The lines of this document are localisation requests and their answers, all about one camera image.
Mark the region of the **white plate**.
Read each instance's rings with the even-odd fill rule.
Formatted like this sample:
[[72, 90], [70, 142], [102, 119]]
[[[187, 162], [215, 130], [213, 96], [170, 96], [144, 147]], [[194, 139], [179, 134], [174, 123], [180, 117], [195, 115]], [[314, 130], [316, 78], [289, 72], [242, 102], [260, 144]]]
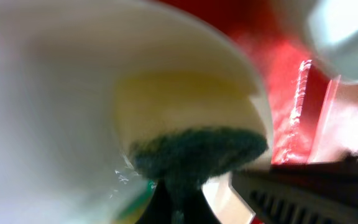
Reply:
[[121, 152], [114, 82], [227, 75], [273, 140], [250, 60], [221, 31], [153, 1], [0, 1], [0, 223], [110, 223], [147, 185]]

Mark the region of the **green yellow sponge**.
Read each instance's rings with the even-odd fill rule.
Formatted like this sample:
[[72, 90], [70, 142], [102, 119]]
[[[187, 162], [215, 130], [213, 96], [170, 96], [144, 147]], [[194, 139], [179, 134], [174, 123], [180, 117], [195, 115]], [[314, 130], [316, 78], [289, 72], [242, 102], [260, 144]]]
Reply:
[[122, 152], [146, 179], [164, 181], [175, 204], [211, 178], [243, 168], [270, 148], [251, 83], [196, 72], [119, 79], [114, 123]]

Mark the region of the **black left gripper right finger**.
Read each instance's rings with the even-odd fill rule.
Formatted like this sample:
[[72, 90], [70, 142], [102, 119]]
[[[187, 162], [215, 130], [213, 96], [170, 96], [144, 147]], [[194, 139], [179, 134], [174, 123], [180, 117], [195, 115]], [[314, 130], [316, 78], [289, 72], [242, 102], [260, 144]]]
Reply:
[[237, 171], [231, 187], [261, 223], [358, 223], [358, 156]]

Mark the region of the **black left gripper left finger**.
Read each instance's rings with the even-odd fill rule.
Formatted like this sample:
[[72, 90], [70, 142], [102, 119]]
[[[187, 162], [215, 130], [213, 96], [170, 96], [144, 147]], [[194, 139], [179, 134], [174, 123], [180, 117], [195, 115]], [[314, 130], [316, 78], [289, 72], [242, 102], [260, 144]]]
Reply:
[[164, 181], [159, 181], [137, 224], [220, 224], [201, 189], [185, 195], [177, 205]]

